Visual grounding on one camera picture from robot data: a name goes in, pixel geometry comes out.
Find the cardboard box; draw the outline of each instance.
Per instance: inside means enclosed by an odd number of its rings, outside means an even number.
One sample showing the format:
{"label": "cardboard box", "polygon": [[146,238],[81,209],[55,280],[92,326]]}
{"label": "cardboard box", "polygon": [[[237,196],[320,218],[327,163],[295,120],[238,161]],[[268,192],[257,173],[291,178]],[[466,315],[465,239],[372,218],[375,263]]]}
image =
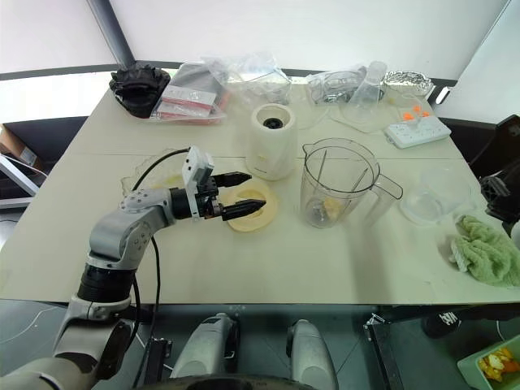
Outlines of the cardboard box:
{"label": "cardboard box", "polygon": [[0,124],[0,153],[12,154],[31,167],[42,168],[40,158],[3,124]]}

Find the power strip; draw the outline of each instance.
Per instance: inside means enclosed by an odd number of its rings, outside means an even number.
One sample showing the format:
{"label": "power strip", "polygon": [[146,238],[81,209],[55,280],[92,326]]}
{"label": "power strip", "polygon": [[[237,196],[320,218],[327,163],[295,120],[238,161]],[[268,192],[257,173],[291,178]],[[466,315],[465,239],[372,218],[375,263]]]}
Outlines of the power strip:
{"label": "power strip", "polygon": [[452,131],[436,116],[421,118],[417,124],[400,122],[384,129],[387,138],[399,149],[426,144],[449,137]]}

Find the black shoe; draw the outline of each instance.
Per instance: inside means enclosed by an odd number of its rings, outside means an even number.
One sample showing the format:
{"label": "black shoe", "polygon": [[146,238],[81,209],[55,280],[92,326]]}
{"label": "black shoe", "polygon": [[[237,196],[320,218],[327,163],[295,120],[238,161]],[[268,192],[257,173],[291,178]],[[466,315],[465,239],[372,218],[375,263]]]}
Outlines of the black shoe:
{"label": "black shoe", "polygon": [[452,313],[440,313],[421,320],[421,328],[424,334],[432,339],[439,339],[461,326],[462,321]]}

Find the black cable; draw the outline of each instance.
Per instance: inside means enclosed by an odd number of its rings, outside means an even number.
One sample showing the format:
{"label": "black cable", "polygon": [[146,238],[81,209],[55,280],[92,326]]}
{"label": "black cable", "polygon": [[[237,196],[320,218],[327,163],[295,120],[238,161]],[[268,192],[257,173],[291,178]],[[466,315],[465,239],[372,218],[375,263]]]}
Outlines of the black cable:
{"label": "black cable", "polygon": [[145,352],[143,353],[141,362],[139,363],[139,368],[137,369],[136,378],[133,380],[132,388],[136,388],[137,384],[139,383],[139,378],[141,377],[141,373],[143,371],[143,368],[145,367],[146,357],[148,356],[148,352],[150,351],[152,338],[154,337],[155,319],[157,317],[157,311],[159,308],[159,295],[161,294],[161,265],[159,261],[159,248],[157,246],[157,242],[155,242],[154,237],[151,238],[151,241],[155,250],[155,266],[157,268],[157,289],[155,290],[155,305],[154,311],[152,312],[152,323],[149,327],[149,337],[148,341],[146,341]]}
{"label": "black cable", "polygon": [[[163,155],[161,158],[158,158],[156,161],[154,161],[152,163],[152,165],[150,165],[144,172],[143,174],[141,175],[141,177],[137,180],[137,182],[133,185],[133,188],[132,188],[132,191],[135,191],[139,188],[139,186],[141,185],[142,181],[145,179],[145,177],[152,171],[152,169],[154,169],[159,163],[161,163],[162,161],[166,160],[167,158],[170,158],[171,156],[175,156],[177,154],[181,154],[181,153],[188,153],[189,152],[189,148],[186,148],[186,149],[179,149],[179,150],[175,150],[173,152],[170,152],[170,153],[166,153],[165,155]],[[152,323],[150,325],[150,330],[149,330],[149,337],[148,337],[148,341],[146,342],[146,346],[145,346],[145,351],[143,352],[143,356],[141,358],[141,362],[139,363],[139,368],[137,370],[137,373],[136,373],[136,378],[134,379],[133,381],[133,385],[132,385],[132,388],[136,388],[137,387],[137,384],[139,383],[139,378],[141,377],[141,373],[143,371],[143,368],[145,366],[145,361],[146,361],[146,357],[148,356],[148,352],[150,351],[150,345],[151,345],[151,341],[152,341],[152,337],[154,336],[154,329],[155,329],[155,319],[156,319],[156,316],[157,316],[157,311],[158,311],[158,307],[159,307],[159,295],[161,293],[161,265],[160,265],[160,259],[159,259],[159,249],[158,249],[158,246],[157,246],[157,242],[155,241],[155,238],[152,236],[152,238],[150,239],[152,241],[152,245],[154,246],[154,251],[155,251],[155,267],[156,267],[156,274],[157,274],[157,289],[155,290],[155,306],[154,306],[154,311],[152,313]],[[134,286],[134,292],[135,291],[139,291],[139,288],[137,287],[137,280],[135,280],[135,285],[132,284]],[[138,322],[135,323],[134,325],[134,332],[137,334],[137,328],[139,327],[138,325]]]}
{"label": "black cable", "polygon": [[133,295],[136,297],[136,317],[134,318],[133,330],[132,334],[130,335],[130,341],[127,345],[127,351],[130,348],[130,345],[132,345],[134,339],[136,338],[137,330],[139,329],[139,323],[141,322],[141,295],[139,294],[139,286],[137,285],[137,278],[135,275],[133,276],[132,287]]}
{"label": "black cable", "polygon": [[146,168],[146,171],[143,172],[143,174],[141,175],[141,177],[137,180],[137,182],[134,184],[133,188],[132,188],[132,191],[135,191],[136,189],[139,188],[139,186],[141,185],[142,181],[145,179],[145,177],[150,173],[150,171],[152,169],[154,169],[158,164],[160,164],[161,162],[163,162],[164,160],[166,160],[167,158],[170,158],[171,156],[175,156],[177,154],[181,154],[181,153],[188,153],[189,152],[189,148],[186,148],[186,149],[179,149],[179,150],[175,150],[173,152],[170,152],[170,153],[166,153],[165,155],[163,155],[161,158],[158,158],[156,161],[154,161],[152,163],[152,165],[150,165],[148,168]]}

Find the green towel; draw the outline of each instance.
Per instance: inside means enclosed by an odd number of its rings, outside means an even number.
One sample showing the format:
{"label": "green towel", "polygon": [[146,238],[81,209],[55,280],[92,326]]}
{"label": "green towel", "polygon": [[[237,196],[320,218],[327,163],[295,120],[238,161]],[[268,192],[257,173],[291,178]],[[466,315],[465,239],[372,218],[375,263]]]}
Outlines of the green towel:
{"label": "green towel", "polygon": [[467,236],[452,241],[453,261],[461,271],[491,286],[520,286],[520,250],[503,232],[464,215],[458,223]]}

